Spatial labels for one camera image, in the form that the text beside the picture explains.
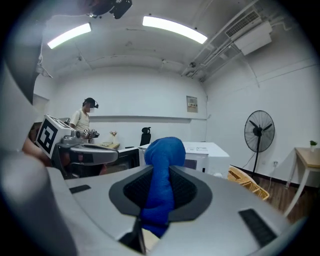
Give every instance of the fluorescent light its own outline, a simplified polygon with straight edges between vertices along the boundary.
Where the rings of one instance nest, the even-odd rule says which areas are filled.
[[[88,33],[90,31],[91,31],[91,27],[90,27],[89,23],[81,25],[81,26],[77,26],[77,27],[59,35],[58,37],[56,37],[52,41],[48,42],[48,46],[51,49],[53,49],[53,48],[57,47],[58,45],[64,43],[65,41],[68,41],[71,38],[75,38],[79,35],[82,35],[84,33]]]
[[[142,25],[175,32],[187,38],[193,39],[200,44],[203,44],[208,39],[203,34],[200,34],[199,32],[187,26],[162,18],[144,16]]]

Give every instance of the man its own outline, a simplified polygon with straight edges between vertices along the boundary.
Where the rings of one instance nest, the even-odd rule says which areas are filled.
[[[71,117],[69,126],[77,131],[83,132],[85,129],[89,130],[90,113],[95,108],[95,100],[93,98],[86,98],[82,103],[82,108],[74,112]]]

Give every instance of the blue fabric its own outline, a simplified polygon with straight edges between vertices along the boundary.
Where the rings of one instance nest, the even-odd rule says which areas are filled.
[[[185,158],[185,147],[176,137],[157,139],[144,154],[145,163],[153,165],[153,174],[148,198],[141,211],[142,227],[157,237],[166,231],[168,214],[175,206],[169,166],[183,166]]]

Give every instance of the air conditioner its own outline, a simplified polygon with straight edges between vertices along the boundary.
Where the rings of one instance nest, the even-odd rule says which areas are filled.
[[[232,25],[225,34],[234,41],[261,23],[262,20],[259,14],[252,11]]]
[[[256,26],[240,38],[234,41],[234,44],[242,51],[244,55],[247,55],[258,48],[271,43],[270,33],[272,27],[269,21]]]

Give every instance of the white box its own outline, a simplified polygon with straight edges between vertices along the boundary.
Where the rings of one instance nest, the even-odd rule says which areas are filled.
[[[139,147],[140,166],[146,164],[144,154],[148,146]],[[184,166],[207,174],[220,173],[228,178],[230,156],[213,142],[183,142],[185,149]]]
[[[70,136],[72,130],[74,129],[63,121],[46,114],[40,126],[35,143],[51,159],[55,145],[60,143],[64,136]]]

